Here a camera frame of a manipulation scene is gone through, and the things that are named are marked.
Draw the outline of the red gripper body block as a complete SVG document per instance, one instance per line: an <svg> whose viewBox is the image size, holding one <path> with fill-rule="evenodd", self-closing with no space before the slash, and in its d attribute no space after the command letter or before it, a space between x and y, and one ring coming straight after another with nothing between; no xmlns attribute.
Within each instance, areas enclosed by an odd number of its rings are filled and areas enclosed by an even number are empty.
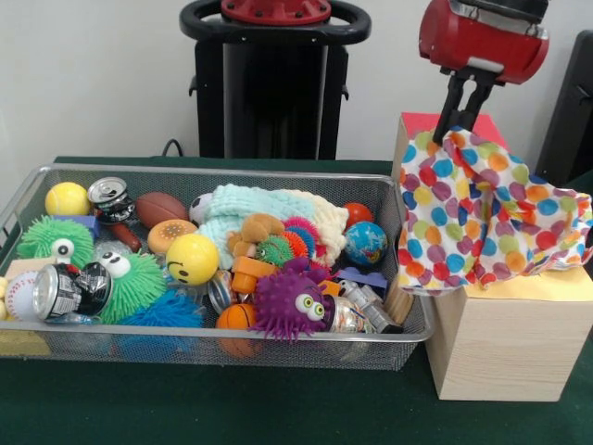
<svg viewBox="0 0 593 445"><path fill-rule="evenodd" d="M547 1L434 0L423 14L420 56L448 70L474 68L522 84L543 65Z"/></svg>

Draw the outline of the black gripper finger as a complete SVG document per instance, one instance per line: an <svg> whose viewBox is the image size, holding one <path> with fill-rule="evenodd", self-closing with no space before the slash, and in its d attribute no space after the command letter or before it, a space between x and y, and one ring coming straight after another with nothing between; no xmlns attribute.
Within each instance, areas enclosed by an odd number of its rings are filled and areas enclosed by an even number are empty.
<svg viewBox="0 0 593 445"><path fill-rule="evenodd" d="M464 70L452 71L450 73L448 94L434 131L435 142L442 142L446 133L456 122L459 114L459 105L463 97L464 84L466 82L467 73Z"/></svg>
<svg viewBox="0 0 593 445"><path fill-rule="evenodd" d="M466 108L460 112L459 116L459 126L469 131L473 129L483 104L498 82L495 76L475 77L473 81L475 88L468 99Z"/></svg>

